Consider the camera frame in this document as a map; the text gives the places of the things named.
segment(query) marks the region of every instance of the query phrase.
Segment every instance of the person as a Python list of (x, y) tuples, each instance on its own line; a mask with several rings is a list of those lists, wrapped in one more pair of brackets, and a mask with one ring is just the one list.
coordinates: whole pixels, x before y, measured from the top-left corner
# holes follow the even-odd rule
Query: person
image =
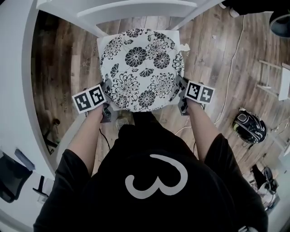
[(254, 14), (254, 13), (261, 13), (261, 12), (272, 12), (272, 11), (279, 11), (284, 7), (289, 6), (286, 1), (278, 1), (276, 4), (270, 4), (265, 1), (259, 0), (253, 1), (251, 0), (244, 0), (244, 1), (237, 1), (237, 0), (225, 0), (219, 3), (219, 6), (223, 9), (230, 7), (230, 15), (233, 18), (236, 18), (240, 15), (247, 15), (247, 14)]
[(188, 102), (198, 159), (151, 112), (133, 113), (92, 175), (103, 106), (90, 112), (64, 151), (34, 231), (110, 228), (266, 232), (261, 198), (243, 178), (228, 141)]

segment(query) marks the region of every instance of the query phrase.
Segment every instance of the sleeve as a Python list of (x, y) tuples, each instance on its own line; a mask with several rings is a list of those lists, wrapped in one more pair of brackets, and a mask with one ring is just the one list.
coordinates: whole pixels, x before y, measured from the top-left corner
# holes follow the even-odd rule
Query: sleeve
[(77, 201), (89, 181), (84, 162), (72, 151), (65, 150), (56, 170), (53, 189), (34, 224), (34, 231), (55, 231), (72, 225)]
[(243, 178), (227, 139), (219, 134), (208, 150), (204, 162), (225, 183), (234, 201), (240, 226), (266, 232), (268, 216), (260, 196)]

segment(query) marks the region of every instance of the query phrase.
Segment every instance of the printed number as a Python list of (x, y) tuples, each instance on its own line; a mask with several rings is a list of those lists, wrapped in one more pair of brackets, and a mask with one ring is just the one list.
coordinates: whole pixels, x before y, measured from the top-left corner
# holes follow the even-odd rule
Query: printed number
[(129, 175), (125, 179), (125, 185), (128, 192), (137, 199), (146, 199), (150, 197), (153, 193), (155, 193), (157, 189), (160, 189), (162, 193), (168, 196), (172, 196), (179, 193), (187, 183), (188, 173), (186, 168), (180, 162), (167, 156), (151, 154), (150, 157), (162, 160), (174, 166), (180, 172), (179, 183), (174, 187), (168, 187), (162, 183), (159, 177), (157, 177), (154, 184), (150, 188), (144, 191), (140, 191), (135, 189), (133, 186), (133, 180), (135, 177), (133, 175)]

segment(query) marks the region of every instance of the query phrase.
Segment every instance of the floor plank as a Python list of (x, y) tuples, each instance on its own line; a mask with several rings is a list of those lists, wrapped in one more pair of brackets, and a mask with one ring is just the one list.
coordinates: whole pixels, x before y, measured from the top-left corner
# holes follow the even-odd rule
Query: floor plank
[[(280, 150), (270, 138), (248, 149), (249, 146), (232, 130), (232, 121), (239, 108), (243, 107), (257, 114), (269, 128), (274, 128), (290, 116), (289, 102), (279, 102), (256, 87), (258, 83), (266, 83), (265, 67), (258, 62), (259, 59), (276, 65), (281, 62), (290, 64), (290, 41), (278, 38), (269, 31), (269, 18), (268, 13), (249, 14), (244, 18), (240, 46), (232, 62), (227, 103), (217, 123), (218, 129), (228, 138), (245, 175), (249, 174), (250, 167), (265, 153), (277, 159)], [(166, 29), (178, 20), (150, 16), (115, 20), (98, 26), (108, 34), (116, 34), (139, 27)], [(34, 35), (35, 52), (32, 55), (34, 103), (42, 132), (47, 129), (52, 118), (61, 121), (53, 131), (53, 140), (59, 140), (77, 115), (71, 96), (101, 80), (97, 38), (53, 16), (42, 19), (38, 24), (41, 26)], [(188, 53), (183, 52), (185, 76), (216, 88), (213, 102), (206, 107), (212, 121), (221, 116), (227, 77), (242, 24), (242, 17), (232, 18), (228, 10), (216, 6), (179, 29), (181, 43), (187, 43), (191, 48)], [(271, 68), (270, 85), (274, 89), (279, 87), (279, 76), (280, 71)], [(190, 125), (189, 118), (182, 117), (177, 106), (166, 106), (155, 111), (154, 115), (162, 126), (173, 133)], [(288, 127), (284, 127), (285, 124), (281, 125), (278, 133), (286, 140), (290, 131)], [(115, 123), (103, 124), (101, 130), (112, 147), (118, 133)], [(193, 149), (194, 137), (191, 129), (182, 130), (178, 136)], [(94, 172), (107, 153), (107, 144), (100, 136)]]

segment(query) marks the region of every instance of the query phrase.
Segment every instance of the black and white floral cushion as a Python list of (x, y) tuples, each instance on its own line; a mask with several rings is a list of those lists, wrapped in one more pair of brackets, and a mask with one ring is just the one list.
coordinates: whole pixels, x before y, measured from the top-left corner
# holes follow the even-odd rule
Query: black and white floral cushion
[(176, 76), (184, 61), (172, 39), (151, 29), (132, 29), (116, 35), (100, 57), (103, 80), (115, 104), (132, 112), (153, 111), (178, 94)]

